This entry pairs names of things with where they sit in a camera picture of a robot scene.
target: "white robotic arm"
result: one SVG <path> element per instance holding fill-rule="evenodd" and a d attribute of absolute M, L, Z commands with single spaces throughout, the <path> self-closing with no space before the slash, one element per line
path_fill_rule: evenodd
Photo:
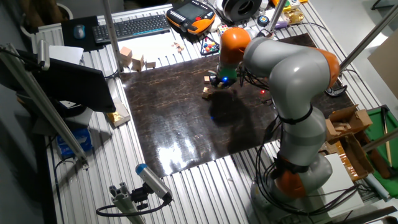
<path fill-rule="evenodd" d="M 310 101 L 336 82 L 337 58 L 320 49 L 259 37 L 246 47 L 243 62 L 252 74 L 269 79 L 269 91 L 282 121 L 280 151 L 269 190 L 285 202 L 302 198 L 321 187 L 332 173 L 327 159 L 318 154 L 326 139 L 325 118 Z"/>

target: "keyboard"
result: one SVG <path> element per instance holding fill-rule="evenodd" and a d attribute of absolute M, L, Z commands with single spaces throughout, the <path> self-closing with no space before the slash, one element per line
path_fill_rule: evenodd
<path fill-rule="evenodd" d="M 165 15 L 148 16 L 114 24 L 118 40 L 126 40 L 135 37 L 144 37 L 154 34 L 170 32 Z M 93 27 L 94 38 L 97 44 L 110 43 L 106 25 Z"/>

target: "tabletop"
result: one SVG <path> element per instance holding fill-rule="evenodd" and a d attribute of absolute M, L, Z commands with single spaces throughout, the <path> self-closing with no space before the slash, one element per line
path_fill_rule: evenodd
<path fill-rule="evenodd" d="M 171 5 L 138 9 L 129 12 L 113 14 L 114 22 L 164 14 Z M 282 29 L 275 32 L 279 38 L 291 37 L 308 33 L 318 48 L 334 53 L 339 62 L 346 54 L 327 31 L 311 3 L 302 4 L 300 9 L 305 18 L 304 23 L 312 22 L 321 27 L 310 24 Z M 104 17 L 98 16 L 99 24 L 104 24 Z M 247 27 L 259 30 L 260 27 L 250 20 Z M 215 41 L 219 41 L 216 33 L 210 34 Z M 148 37 L 158 41 L 177 40 L 186 46 L 181 54 L 165 51 L 157 55 L 159 67 L 172 65 L 200 58 L 200 43 L 190 43 L 175 31 L 166 34 Z M 51 45 L 63 45 L 60 24 L 39 27 L 39 32 L 32 35 L 33 51 L 40 39 Z M 119 46 L 129 45 L 129 42 L 120 42 Z M 110 45 L 102 50 L 83 53 L 84 66 L 102 70 L 105 76 L 116 71 L 116 62 Z M 380 106 L 379 100 L 358 74 L 343 72 L 341 80 L 348 85 L 347 94 L 353 103 L 359 104 L 359 109 L 371 109 Z M 128 105 L 123 84 L 119 78 L 109 80 L 111 93 Z M 53 197 L 58 223 L 129 223 L 127 218 L 106 218 L 96 215 L 95 210 L 105 205 L 111 205 L 111 194 L 108 187 L 125 182 L 129 190 L 142 186 L 142 180 L 134 169 L 144 163 L 141 147 L 137 138 L 134 120 L 113 129 L 103 113 L 93 113 L 89 129 L 94 129 L 92 139 L 94 148 L 87 152 L 90 168 L 83 170 L 78 161 L 64 163 L 54 172 L 50 169 L 53 187 Z M 263 154 L 264 166 L 272 162 L 279 150 L 278 142 L 266 144 L 266 154 Z M 58 155 L 55 144 L 47 149 L 49 167 L 57 164 L 61 157 Z M 256 149 L 239 152 L 226 156 L 194 168 L 183 170 L 176 174 L 163 177 L 162 180 L 170 187 L 174 196 L 174 203 L 162 210 L 144 215 L 146 223 L 269 223 L 264 212 L 258 210 L 250 199 L 250 186 L 254 178 L 254 159 Z M 374 195 L 362 195 L 363 200 L 369 200 Z M 148 199 L 149 208 L 160 205 L 155 195 Z M 308 220 L 294 216 L 304 223 Z"/>

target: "spool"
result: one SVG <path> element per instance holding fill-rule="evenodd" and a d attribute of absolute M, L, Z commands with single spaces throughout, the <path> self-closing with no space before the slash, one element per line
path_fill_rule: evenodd
<path fill-rule="evenodd" d="M 223 0 L 225 17 L 231 22 L 240 22 L 254 15 L 261 5 L 261 0 Z"/>
<path fill-rule="evenodd" d="M 259 24 L 259 26 L 261 27 L 265 27 L 266 25 L 268 25 L 269 23 L 269 19 L 266 16 L 259 16 L 257 19 L 257 24 Z"/>

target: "green mat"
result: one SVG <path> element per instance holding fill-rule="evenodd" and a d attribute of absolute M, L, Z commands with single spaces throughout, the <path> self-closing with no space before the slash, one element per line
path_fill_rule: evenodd
<path fill-rule="evenodd" d="M 368 135 L 371 141 L 378 139 L 379 137 L 383 136 L 383 124 L 381 119 L 381 108 L 376 108 L 368 111 L 368 115 L 372 120 L 373 124 L 365 130 L 366 135 Z M 395 117 L 391 114 L 390 111 L 387 113 L 386 117 L 387 123 L 387 130 L 389 132 L 393 131 L 395 128 L 398 127 L 398 121 Z M 392 166 L 395 170 L 398 171 L 398 138 L 395 138 L 390 141 L 390 149 L 391 149 L 391 161 Z M 380 155 L 383 159 L 388 163 L 387 160 L 387 152 L 386 152 L 386 145 L 383 144 L 377 148 Z M 373 173 L 374 177 L 380 182 L 381 185 L 390 193 L 391 197 L 398 198 L 398 177 L 391 178 L 391 179 L 383 179 L 380 173 L 375 169 Z"/>

